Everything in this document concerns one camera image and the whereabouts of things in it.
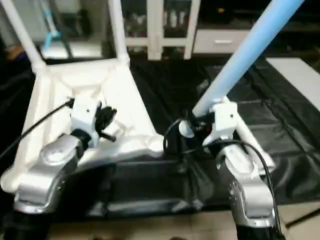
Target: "cabinet drawer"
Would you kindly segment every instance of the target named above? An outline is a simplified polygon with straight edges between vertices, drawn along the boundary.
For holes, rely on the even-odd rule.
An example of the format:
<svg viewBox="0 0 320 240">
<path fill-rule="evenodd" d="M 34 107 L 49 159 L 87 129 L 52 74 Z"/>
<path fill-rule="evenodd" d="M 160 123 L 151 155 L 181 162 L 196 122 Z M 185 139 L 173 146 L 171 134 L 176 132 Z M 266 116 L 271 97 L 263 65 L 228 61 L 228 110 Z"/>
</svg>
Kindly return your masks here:
<svg viewBox="0 0 320 240">
<path fill-rule="evenodd" d="M 200 29 L 196 32 L 193 53 L 233 53 L 248 33 L 248 30 Z"/>
</svg>

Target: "wire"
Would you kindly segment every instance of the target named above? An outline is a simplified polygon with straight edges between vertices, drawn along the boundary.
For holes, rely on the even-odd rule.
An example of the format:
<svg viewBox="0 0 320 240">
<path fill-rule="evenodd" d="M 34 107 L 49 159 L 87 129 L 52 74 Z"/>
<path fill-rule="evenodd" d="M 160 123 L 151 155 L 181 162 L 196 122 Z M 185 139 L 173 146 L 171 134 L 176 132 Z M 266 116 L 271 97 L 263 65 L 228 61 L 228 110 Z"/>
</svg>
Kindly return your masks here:
<svg viewBox="0 0 320 240">
<path fill-rule="evenodd" d="M 180 155 L 181 156 L 181 155 L 191 154 L 191 153 L 194 153 L 194 152 L 199 151 L 199 150 L 203 150 L 204 148 L 207 148 L 207 147 L 210 147 L 210 146 L 213 146 L 213 145 L 221 145 L 221 144 L 237 144 L 237 145 L 240 145 L 240 146 L 247 146 L 247 147 L 251 148 L 255 152 L 255 154 L 259 157 L 259 159 L 260 159 L 260 161 L 262 163 L 263 169 L 265 171 L 267 185 L 268 185 L 268 188 L 270 189 L 270 193 L 271 193 L 271 196 L 272 196 L 274 217 L 275 217 L 275 225 L 276 225 L 278 234 L 281 235 L 282 234 L 281 223 L 280 223 L 279 211 L 278 211 L 276 198 L 275 198 L 275 191 L 274 191 L 274 187 L 273 187 L 273 184 L 272 184 L 272 181 L 271 181 L 271 176 L 270 176 L 270 172 L 269 172 L 268 166 L 266 164 L 266 161 L 265 161 L 264 157 L 261 155 L 261 153 L 253 145 L 251 145 L 250 143 L 242 141 L 242 140 L 236 140 L 236 139 L 216 140 L 216 141 L 213 141 L 213 142 L 211 142 L 211 143 L 209 143 L 207 145 L 203 145 L 203 146 L 200 146 L 200 147 L 195 147 L 195 148 L 192 148 L 192 149 L 189 149 L 189 150 L 186 150 L 186 151 L 169 152 L 167 150 L 168 135 L 173 130 L 173 128 L 177 124 L 179 124 L 182 120 L 185 120 L 185 119 L 182 119 L 182 118 L 177 119 L 165 131 L 165 133 L 163 135 L 163 151 L 164 151 L 164 153 L 166 153 L 168 155 Z"/>
<path fill-rule="evenodd" d="M 38 127 L 41 123 L 43 123 L 47 118 L 49 118 L 51 115 L 58 112 L 60 109 L 62 109 L 65 106 L 72 107 L 74 103 L 74 99 L 70 99 L 69 101 L 65 102 L 64 104 L 58 106 L 51 112 L 49 112 L 47 115 L 42 117 L 39 121 L 37 121 L 34 125 L 32 125 L 29 129 L 27 129 L 23 134 L 18 136 L 0 155 L 0 159 L 2 159 L 5 155 L 7 155 L 14 146 L 20 143 L 22 139 L 24 139 L 26 136 L 28 136 L 36 127 Z"/>
</svg>

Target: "black cable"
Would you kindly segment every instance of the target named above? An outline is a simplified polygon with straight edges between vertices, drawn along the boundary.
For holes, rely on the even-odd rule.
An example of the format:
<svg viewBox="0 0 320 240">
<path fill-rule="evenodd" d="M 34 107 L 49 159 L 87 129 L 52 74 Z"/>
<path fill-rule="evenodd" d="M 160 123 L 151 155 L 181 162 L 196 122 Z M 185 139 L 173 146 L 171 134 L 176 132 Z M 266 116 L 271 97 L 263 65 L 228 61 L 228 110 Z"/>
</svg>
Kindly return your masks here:
<svg viewBox="0 0 320 240">
<path fill-rule="evenodd" d="M 301 216 L 298 219 L 295 219 L 295 220 L 293 220 L 291 222 L 286 223 L 285 227 L 287 229 L 290 229 L 290 228 L 292 228 L 292 227 L 294 227 L 296 225 L 304 223 L 305 221 L 307 221 L 309 219 L 312 219 L 312 218 L 315 218 L 315 217 L 317 217 L 319 215 L 320 215 L 320 208 L 318 208 L 318 209 L 316 209 L 316 210 L 314 210 L 314 211 L 312 211 L 312 212 L 310 212 L 310 213 L 308 213 L 308 214 L 306 214 L 304 216 Z"/>
<path fill-rule="evenodd" d="M 273 187 L 273 184 L 271 182 L 271 177 L 270 177 L 270 172 L 269 172 L 268 166 L 266 164 L 266 161 L 265 161 L 264 157 L 261 155 L 261 153 L 253 145 L 251 145 L 250 143 L 242 141 L 242 140 L 236 140 L 236 139 L 216 140 L 216 141 L 213 141 L 213 142 L 211 142 L 211 143 L 209 143 L 207 145 L 203 145 L 203 146 L 200 146 L 200 147 L 195 147 L 195 148 L 183 151 L 183 152 L 169 152 L 167 150 L 168 135 L 170 134 L 172 129 L 177 124 L 179 124 L 182 120 L 183 120 L 182 118 L 177 119 L 165 131 L 165 133 L 163 135 L 163 144 L 162 144 L 164 153 L 168 154 L 168 155 L 179 155 L 179 156 L 181 156 L 181 155 L 191 154 L 191 153 L 194 153 L 194 152 L 199 151 L 199 150 L 203 150 L 204 148 L 207 148 L 207 147 L 210 147 L 210 146 L 213 146 L 213 145 L 221 145 L 221 144 L 237 144 L 237 145 L 241 145 L 241 146 L 250 147 L 255 152 L 255 154 L 259 157 L 259 159 L 260 159 L 260 161 L 261 161 L 261 163 L 263 165 L 263 169 L 265 171 L 267 185 L 268 185 L 268 187 L 270 189 L 271 196 L 272 196 L 276 228 L 277 228 L 278 234 L 281 235 L 282 231 L 281 231 L 280 217 L 279 217 L 279 211 L 278 211 L 278 207 L 277 207 L 277 203 L 276 203 L 274 187 Z"/>
<path fill-rule="evenodd" d="M 42 117 L 39 121 L 37 121 L 34 125 L 32 125 L 28 130 L 26 130 L 23 134 L 21 134 L 20 136 L 18 136 L 0 155 L 0 159 L 2 159 L 8 152 L 10 152 L 12 150 L 12 148 L 14 146 L 16 146 L 17 144 L 20 143 L 20 141 L 22 139 L 24 139 L 27 135 L 29 135 L 36 127 L 38 127 L 41 123 L 43 123 L 47 118 L 49 118 L 51 115 L 55 114 L 56 112 L 58 112 L 60 109 L 62 109 L 65 106 L 71 107 L 74 104 L 74 99 L 70 99 L 69 101 L 65 102 L 64 104 L 58 106 L 57 108 L 55 108 L 54 110 L 52 110 L 51 112 L 49 112 L 47 115 L 45 115 L 44 117 Z"/>
</svg>

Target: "white cabinet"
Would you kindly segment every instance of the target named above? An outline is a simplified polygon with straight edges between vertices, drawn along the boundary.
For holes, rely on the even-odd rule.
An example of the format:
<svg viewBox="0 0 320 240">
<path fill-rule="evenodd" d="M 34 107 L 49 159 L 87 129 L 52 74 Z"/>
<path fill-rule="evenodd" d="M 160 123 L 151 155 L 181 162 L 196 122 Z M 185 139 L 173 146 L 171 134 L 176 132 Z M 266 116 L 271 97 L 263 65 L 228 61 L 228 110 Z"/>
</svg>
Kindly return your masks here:
<svg viewBox="0 0 320 240">
<path fill-rule="evenodd" d="M 193 53 L 233 53 L 248 35 L 248 30 L 199 29 L 196 32 Z"/>
<path fill-rule="evenodd" d="M 191 57 L 201 0 L 121 0 L 129 54 Z"/>
</svg>

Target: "white pipe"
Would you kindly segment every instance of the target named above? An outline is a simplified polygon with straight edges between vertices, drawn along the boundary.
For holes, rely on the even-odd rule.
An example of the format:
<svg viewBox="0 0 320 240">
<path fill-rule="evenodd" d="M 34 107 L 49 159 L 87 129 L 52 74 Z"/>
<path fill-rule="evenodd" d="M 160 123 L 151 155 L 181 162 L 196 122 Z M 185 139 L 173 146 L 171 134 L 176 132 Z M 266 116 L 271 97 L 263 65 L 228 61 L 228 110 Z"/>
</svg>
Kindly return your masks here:
<svg viewBox="0 0 320 240">
<path fill-rule="evenodd" d="M 0 0 L 2 6 L 18 36 L 23 48 L 31 61 L 32 71 L 37 73 L 39 70 L 43 69 L 46 64 L 42 60 L 39 52 L 36 49 L 30 35 L 28 34 L 25 25 L 23 24 L 15 5 L 12 0 Z"/>
<path fill-rule="evenodd" d="M 186 35 L 186 44 L 184 49 L 184 59 L 191 58 L 194 40 L 195 40 L 195 32 L 197 29 L 200 4 L 201 4 L 201 0 L 193 0 L 191 2 L 190 17 L 189 17 L 188 30 Z"/>
<path fill-rule="evenodd" d="M 129 63 L 130 58 L 127 52 L 124 19 L 121 9 L 120 0 L 108 0 L 110 20 L 113 31 L 113 39 L 116 51 L 116 57 L 126 64 Z"/>
<path fill-rule="evenodd" d="M 12 28 L 6 12 L 2 7 L 0 7 L 0 36 L 2 37 L 6 48 L 20 43 L 15 30 Z"/>
</svg>

